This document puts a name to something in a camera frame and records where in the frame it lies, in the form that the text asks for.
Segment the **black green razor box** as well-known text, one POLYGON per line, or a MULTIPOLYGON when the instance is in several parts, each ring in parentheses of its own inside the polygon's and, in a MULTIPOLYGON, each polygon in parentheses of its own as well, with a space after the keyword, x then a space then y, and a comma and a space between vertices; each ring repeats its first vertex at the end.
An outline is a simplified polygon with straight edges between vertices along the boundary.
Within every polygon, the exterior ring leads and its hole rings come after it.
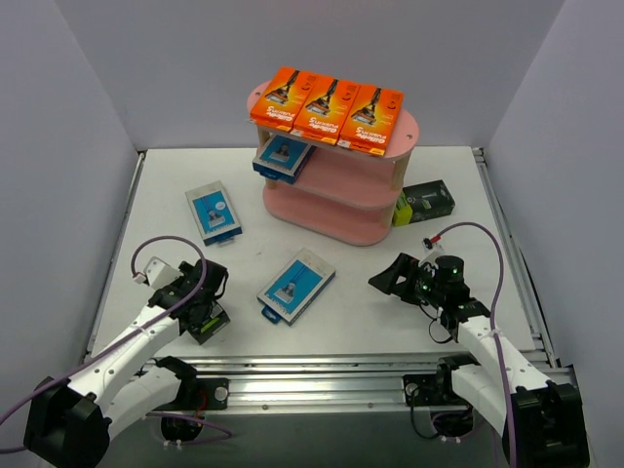
POLYGON ((444 217, 454 207, 455 201, 441 179, 405 186, 395 205, 392 223, 399 227, 444 217))
POLYGON ((187 331, 199 344, 204 344, 229 323, 227 312, 217 301, 213 301, 203 309, 192 311, 187 331))

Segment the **blue razor box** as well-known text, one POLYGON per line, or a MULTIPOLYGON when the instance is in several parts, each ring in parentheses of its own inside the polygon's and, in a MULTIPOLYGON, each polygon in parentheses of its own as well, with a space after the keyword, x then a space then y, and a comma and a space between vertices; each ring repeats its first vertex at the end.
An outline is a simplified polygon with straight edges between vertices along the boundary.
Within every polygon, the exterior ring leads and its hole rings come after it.
POLYGON ((275 135, 258 150, 253 169, 270 180, 294 184, 316 147, 275 135))
POLYGON ((228 242, 243 233, 220 180, 188 190, 185 197, 205 246, 228 242))
POLYGON ((261 315, 270 323, 294 324, 335 277, 327 261, 302 248, 256 295, 261 315))

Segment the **small orange razor box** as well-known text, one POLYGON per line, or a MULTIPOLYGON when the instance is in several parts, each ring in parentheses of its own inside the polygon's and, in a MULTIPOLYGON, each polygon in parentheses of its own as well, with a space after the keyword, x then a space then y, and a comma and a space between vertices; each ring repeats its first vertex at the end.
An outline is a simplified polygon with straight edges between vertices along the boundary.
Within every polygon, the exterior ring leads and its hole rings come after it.
POLYGON ((400 91, 361 85, 336 145, 374 157, 384 156, 403 101, 400 91))

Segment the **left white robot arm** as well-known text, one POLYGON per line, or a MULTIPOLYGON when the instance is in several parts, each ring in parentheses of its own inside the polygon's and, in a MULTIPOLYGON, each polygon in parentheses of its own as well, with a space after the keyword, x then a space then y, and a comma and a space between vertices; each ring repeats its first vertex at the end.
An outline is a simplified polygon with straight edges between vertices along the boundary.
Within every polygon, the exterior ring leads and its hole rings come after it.
POLYGON ((31 401, 23 444, 54 466, 97 466, 110 442, 149 414, 165 440, 194 444, 203 411, 227 406, 227 380, 203 381, 190 364, 159 354, 183 335, 203 344, 228 324, 218 303, 227 269, 209 260, 172 268, 153 257, 136 279, 154 293, 134 320, 75 374, 43 380, 31 401))

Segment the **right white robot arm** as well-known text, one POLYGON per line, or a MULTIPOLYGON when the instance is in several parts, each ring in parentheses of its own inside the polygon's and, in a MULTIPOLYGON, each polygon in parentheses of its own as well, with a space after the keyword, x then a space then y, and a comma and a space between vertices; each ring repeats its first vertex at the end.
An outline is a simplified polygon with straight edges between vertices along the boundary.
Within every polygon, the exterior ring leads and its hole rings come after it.
POLYGON ((465 353, 444 357, 435 376, 408 398, 414 406, 465 404, 502 439, 515 467, 586 467, 590 453, 579 391, 538 370, 491 322, 471 295, 454 255, 419 260, 401 253, 369 283, 411 305, 435 309, 465 353))

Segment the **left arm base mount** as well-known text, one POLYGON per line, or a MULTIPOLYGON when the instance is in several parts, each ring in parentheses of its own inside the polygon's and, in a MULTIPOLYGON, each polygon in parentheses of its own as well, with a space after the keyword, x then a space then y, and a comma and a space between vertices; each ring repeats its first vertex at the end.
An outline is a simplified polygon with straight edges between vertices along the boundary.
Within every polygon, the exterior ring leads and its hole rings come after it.
POLYGON ((209 423, 207 411, 228 408, 230 380, 223 377, 198 378, 182 383, 175 398, 158 405, 149 415, 159 420, 158 435, 179 447, 226 441, 229 429, 209 423))

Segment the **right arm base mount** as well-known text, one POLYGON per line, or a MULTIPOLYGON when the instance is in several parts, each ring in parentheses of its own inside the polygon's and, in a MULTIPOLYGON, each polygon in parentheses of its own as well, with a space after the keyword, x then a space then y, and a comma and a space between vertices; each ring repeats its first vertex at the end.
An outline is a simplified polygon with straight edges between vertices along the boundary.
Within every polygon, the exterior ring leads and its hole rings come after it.
POLYGON ((404 374, 402 377, 409 422, 423 441, 461 444, 485 425, 474 407, 461 397, 446 392, 433 373, 404 374), (416 424, 416 411, 427 410, 430 429, 424 433, 416 424))

